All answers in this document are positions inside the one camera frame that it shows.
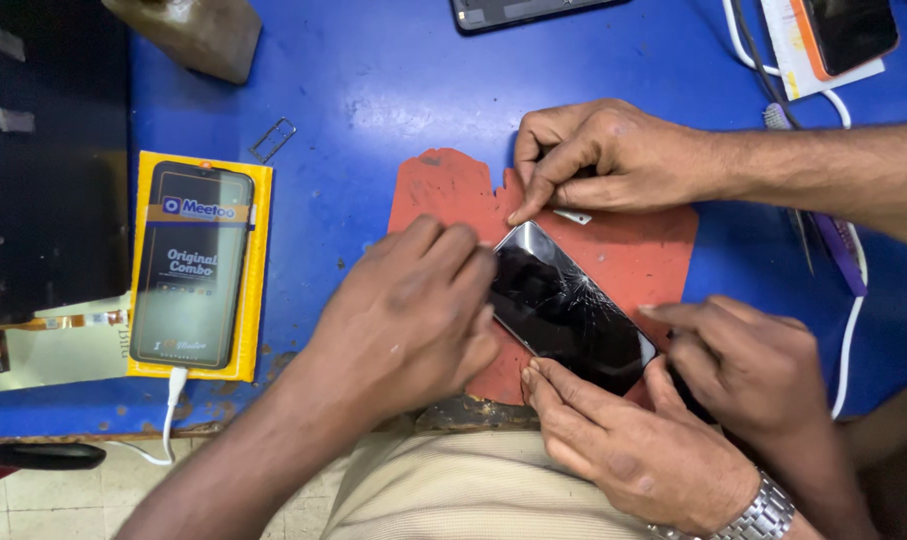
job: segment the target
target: orange phone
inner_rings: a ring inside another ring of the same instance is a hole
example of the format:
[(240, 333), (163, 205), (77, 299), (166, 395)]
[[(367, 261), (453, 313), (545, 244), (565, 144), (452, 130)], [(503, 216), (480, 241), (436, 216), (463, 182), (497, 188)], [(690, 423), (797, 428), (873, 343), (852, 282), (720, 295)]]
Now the orange phone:
[(829, 81), (900, 41), (889, 0), (790, 0), (813, 75)]

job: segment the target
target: blue table surface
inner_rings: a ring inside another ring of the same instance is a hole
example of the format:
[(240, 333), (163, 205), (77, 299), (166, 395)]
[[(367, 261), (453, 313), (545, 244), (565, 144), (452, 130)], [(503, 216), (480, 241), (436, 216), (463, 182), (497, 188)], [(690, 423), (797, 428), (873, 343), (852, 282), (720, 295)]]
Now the blue table surface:
[[(329, 294), (387, 226), (398, 165), (433, 147), (485, 162), (499, 184), (524, 113), (614, 96), (688, 126), (761, 128), (768, 101), (730, 45), (720, 0), (633, 0), (480, 35), (460, 35), (447, 0), (254, 0), (263, 19), (250, 80), (213, 80), (131, 43), (136, 153), (255, 163), (247, 152), (279, 117), (298, 131), (276, 168), (256, 380), (306, 343)], [(754, 2), (746, 12), (761, 35)], [(899, 48), (886, 72), (837, 93), (855, 125), (907, 121), (907, 2), (894, 0)], [(808, 126), (835, 127), (822, 97), (794, 105)], [(804, 321), (835, 385), (852, 303), (825, 256), (816, 275), (783, 211), (741, 202), (696, 207), (700, 228), (684, 300), (723, 293)], [(907, 246), (865, 231), (870, 294), (856, 327), (845, 414), (907, 385)], [(175, 428), (222, 419), (264, 388), (191, 381)], [(138, 377), (0, 393), (0, 437), (135, 434), (162, 424), (166, 381)], [(121, 406), (126, 409), (120, 414)]]

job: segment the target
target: hand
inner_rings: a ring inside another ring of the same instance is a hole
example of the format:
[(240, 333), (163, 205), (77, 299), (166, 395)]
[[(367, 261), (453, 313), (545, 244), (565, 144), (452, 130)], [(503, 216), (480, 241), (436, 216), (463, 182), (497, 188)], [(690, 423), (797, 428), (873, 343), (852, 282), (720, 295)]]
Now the hand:
[(711, 141), (618, 99), (529, 112), (514, 148), (523, 203), (507, 221), (519, 225), (547, 203), (635, 213), (713, 198), (722, 175)]
[(463, 389), (499, 352), (486, 304), (493, 252), (464, 224), (421, 215), (370, 248), (320, 317), (307, 350), (318, 384), (376, 423)]
[(546, 452), (595, 483), (614, 508), (686, 534), (709, 536), (759, 489), (750, 461), (690, 413), (664, 358), (643, 374), (656, 413), (580, 379), (554, 360), (523, 370)]
[(676, 328), (668, 356), (690, 393), (761, 454), (831, 429), (816, 338), (800, 321), (725, 296), (640, 313)]

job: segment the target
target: metal watch band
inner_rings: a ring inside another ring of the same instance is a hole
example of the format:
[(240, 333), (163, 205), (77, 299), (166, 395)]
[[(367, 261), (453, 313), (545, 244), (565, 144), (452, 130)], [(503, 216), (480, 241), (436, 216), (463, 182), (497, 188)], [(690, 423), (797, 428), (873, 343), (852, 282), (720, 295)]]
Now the metal watch band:
[[(766, 472), (759, 471), (757, 497), (740, 517), (707, 540), (779, 540), (793, 523), (793, 503)], [(700, 540), (671, 526), (649, 525), (654, 538), (663, 540)]]

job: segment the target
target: replacement phone display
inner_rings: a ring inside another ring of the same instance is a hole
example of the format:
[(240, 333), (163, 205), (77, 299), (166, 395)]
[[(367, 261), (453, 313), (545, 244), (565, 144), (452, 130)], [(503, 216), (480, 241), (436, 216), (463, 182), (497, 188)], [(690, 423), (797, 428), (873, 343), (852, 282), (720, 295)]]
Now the replacement phone display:
[(230, 362), (253, 180), (172, 161), (150, 189), (131, 357), (222, 369)]
[(495, 316), (534, 355), (618, 396), (642, 377), (657, 347), (540, 226), (515, 227), (496, 256)]
[[(830, 80), (890, 52), (897, 26), (889, 0), (791, 0), (807, 19), (815, 50), (806, 43), (813, 73)], [(804, 17), (798, 17), (801, 34)]]

